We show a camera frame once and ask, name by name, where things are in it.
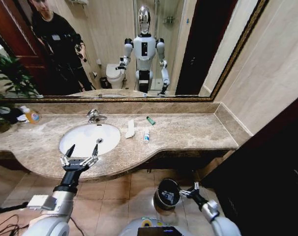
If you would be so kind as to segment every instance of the humanoid robot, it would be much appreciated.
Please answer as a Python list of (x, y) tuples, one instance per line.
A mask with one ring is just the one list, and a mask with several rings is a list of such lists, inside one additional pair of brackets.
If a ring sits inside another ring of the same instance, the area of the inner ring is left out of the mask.
[(125, 55), (120, 58), (118, 69), (127, 69), (130, 63), (130, 56), (134, 48), (135, 57), (137, 61), (136, 84), (141, 92), (148, 93), (151, 87), (153, 72), (151, 71), (152, 59), (155, 56), (155, 50), (158, 52), (158, 57), (161, 66), (163, 87), (158, 94), (165, 94), (170, 80), (169, 73), (166, 69), (167, 61), (164, 57), (164, 40), (160, 38), (155, 40), (149, 33), (150, 28), (150, 12), (147, 6), (142, 6), (138, 12), (138, 19), (141, 33), (134, 39), (125, 39)]

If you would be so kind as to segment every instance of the drain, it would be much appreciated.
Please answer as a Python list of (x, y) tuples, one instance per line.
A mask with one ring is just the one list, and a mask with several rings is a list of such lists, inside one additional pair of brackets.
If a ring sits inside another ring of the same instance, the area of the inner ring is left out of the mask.
[(101, 144), (101, 143), (103, 143), (103, 139), (97, 139), (97, 140), (96, 140), (96, 143), (97, 143), (97, 144)]

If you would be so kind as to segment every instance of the door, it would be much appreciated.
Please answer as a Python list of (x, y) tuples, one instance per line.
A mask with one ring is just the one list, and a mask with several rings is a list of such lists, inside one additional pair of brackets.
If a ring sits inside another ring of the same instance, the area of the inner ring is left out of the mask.
[(8, 54), (20, 59), (34, 77), (40, 94), (54, 95), (50, 88), (52, 77), (39, 42), (12, 0), (0, 0), (0, 44)]
[(198, 95), (237, 0), (197, 0), (176, 95)]

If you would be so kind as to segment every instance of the white sink basin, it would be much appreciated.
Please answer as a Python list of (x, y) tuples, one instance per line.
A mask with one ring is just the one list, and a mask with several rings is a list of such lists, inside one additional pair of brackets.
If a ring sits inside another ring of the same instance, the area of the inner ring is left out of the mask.
[(98, 142), (98, 155), (113, 150), (120, 141), (120, 132), (109, 124), (86, 124), (68, 131), (60, 141), (60, 151), (65, 154), (74, 144), (71, 157), (90, 157)]

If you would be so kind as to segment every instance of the man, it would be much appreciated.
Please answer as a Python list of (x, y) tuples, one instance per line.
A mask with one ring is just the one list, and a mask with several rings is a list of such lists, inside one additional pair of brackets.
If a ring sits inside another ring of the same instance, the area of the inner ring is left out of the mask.
[(81, 60), (86, 61), (86, 47), (79, 34), (62, 16), (49, 8), (47, 0), (30, 0), (37, 12), (32, 27), (39, 41), (52, 53), (54, 64), (65, 81), (67, 94), (92, 90)]

